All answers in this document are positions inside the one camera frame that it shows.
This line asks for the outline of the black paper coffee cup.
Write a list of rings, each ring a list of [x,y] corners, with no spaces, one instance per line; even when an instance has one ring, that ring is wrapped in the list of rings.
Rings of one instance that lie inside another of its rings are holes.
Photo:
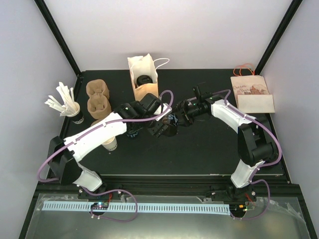
[[[169,114],[164,116],[161,122],[164,126],[163,135],[170,137],[177,134],[178,118],[176,114]]]

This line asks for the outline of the black lid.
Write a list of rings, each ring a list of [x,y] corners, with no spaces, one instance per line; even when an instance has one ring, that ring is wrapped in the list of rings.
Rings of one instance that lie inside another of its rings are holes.
[[[136,79],[136,85],[139,87],[141,85],[144,85],[144,84],[152,84],[153,83],[153,80],[151,78],[151,76],[148,76],[148,75],[141,75],[139,77],[137,77]]]

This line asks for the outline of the brown paper takeout bag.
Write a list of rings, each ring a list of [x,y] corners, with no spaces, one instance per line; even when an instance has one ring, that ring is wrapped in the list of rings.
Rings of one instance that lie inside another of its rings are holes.
[[[168,62],[168,58],[153,60],[150,54],[128,58],[135,100],[140,101],[148,93],[159,96],[157,69]]]

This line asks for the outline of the stack of black cup lids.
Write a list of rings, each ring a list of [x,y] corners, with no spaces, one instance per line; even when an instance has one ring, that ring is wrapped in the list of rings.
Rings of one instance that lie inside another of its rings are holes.
[[[131,129],[126,132],[128,138],[136,138],[139,134],[140,129]]]

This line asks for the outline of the brown pulp cup carrier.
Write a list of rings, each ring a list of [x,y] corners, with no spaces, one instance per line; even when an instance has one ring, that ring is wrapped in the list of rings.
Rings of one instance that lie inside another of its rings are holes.
[[[103,125],[103,123],[104,123],[104,119],[98,119],[98,120],[94,121],[91,124],[91,126],[100,125],[100,124]]]

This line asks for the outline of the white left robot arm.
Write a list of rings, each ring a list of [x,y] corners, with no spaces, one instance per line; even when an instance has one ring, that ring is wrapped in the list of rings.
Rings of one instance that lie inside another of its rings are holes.
[[[171,105],[148,93],[140,101],[121,104],[106,118],[76,135],[64,139],[54,137],[50,141],[46,161],[54,174],[50,181],[79,185],[89,190],[96,199],[103,198],[107,186],[98,173],[81,165],[80,161],[113,137],[158,123],[171,112]]]

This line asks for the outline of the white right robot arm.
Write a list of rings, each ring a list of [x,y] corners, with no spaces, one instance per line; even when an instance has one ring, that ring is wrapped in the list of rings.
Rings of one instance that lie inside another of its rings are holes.
[[[232,185],[227,187],[227,196],[237,201],[245,194],[244,187],[251,184],[254,175],[262,168],[276,165],[282,158],[279,141],[266,118],[255,118],[227,100],[230,90],[202,93],[199,86],[193,87],[194,97],[179,102],[174,107],[179,124],[190,126],[195,117],[208,114],[226,123],[237,133],[239,163],[231,175]]]

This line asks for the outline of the white paper coffee cup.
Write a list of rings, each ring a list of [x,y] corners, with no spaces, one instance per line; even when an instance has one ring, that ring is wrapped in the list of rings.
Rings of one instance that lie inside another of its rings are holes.
[[[108,151],[114,151],[118,146],[116,137],[114,136],[108,139],[107,141],[103,142],[102,146]]]

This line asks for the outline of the stack of pulp cup carriers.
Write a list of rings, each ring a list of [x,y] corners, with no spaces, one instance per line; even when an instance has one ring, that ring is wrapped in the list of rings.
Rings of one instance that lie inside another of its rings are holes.
[[[109,102],[110,92],[104,80],[97,79],[88,82],[86,93],[89,97],[87,109],[94,119],[104,119],[112,112]]]

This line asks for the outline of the cup of white wrapped stirrers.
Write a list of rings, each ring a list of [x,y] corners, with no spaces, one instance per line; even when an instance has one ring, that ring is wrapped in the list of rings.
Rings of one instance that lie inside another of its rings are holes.
[[[56,87],[63,104],[61,104],[54,96],[49,95],[44,102],[50,108],[59,112],[61,117],[69,118],[74,124],[81,124],[84,121],[84,115],[81,112],[80,105],[75,101],[74,88],[69,88],[62,82]]]

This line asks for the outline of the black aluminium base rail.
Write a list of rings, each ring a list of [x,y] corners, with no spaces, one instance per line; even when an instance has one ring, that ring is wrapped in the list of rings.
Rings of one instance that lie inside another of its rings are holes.
[[[126,192],[134,196],[199,196],[213,201],[240,203],[257,197],[296,197],[303,199],[300,186],[281,178],[266,178],[264,182],[237,189],[227,177],[214,179],[205,177],[103,177],[103,184],[92,193],[87,193],[81,186],[60,185],[58,182],[38,183],[35,194],[71,193],[81,199],[107,199],[104,192],[111,193],[113,199],[120,198]]]

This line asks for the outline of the black right frame post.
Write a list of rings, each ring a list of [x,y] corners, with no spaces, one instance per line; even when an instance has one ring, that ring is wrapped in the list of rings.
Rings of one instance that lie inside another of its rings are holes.
[[[287,27],[292,21],[294,15],[302,4],[303,0],[293,0],[291,1],[287,11],[285,12],[280,24],[278,25],[273,37],[271,38],[265,52],[263,53],[256,69],[255,74],[260,75],[264,67],[266,66],[268,60],[270,59],[272,53],[274,52],[276,46],[280,42],[282,36],[284,35]]]

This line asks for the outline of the black frame post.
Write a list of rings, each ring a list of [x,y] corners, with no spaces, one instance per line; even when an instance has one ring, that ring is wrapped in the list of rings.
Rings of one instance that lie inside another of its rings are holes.
[[[255,74],[260,75],[264,67],[266,66],[268,60],[270,59],[272,53],[274,52],[276,46],[280,42],[282,36],[284,35],[287,27],[292,21],[294,15],[302,4],[303,0],[293,0],[291,1],[287,11],[285,12],[280,24],[278,25],[273,37],[271,38],[265,52],[263,53],[256,69]]]
[[[73,57],[58,25],[56,24],[47,4],[44,0],[34,0],[35,4],[37,5],[40,13],[42,14],[45,22],[47,23],[49,29],[51,30],[54,38],[56,39],[59,47],[61,48],[64,56],[66,57],[69,65],[71,66],[73,72],[77,77],[81,76],[81,70],[78,67],[75,58]]]

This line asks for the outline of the black left frame post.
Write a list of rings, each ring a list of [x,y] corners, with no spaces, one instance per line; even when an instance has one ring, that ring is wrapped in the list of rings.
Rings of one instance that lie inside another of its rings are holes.
[[[54,38],[56,39],[59,47],[61,48],[64,56],[66,57],[69,65],[71,66],[73,72],[77,77],[81,76],[81,70],[78,67],[75,58],[73,57],[58,25],[56,24],[47,4],[44,0],[34,0],[35,4],[37,5],[40,13],[42,14],[45,22],[47,23],[49,29],[51,30]]]

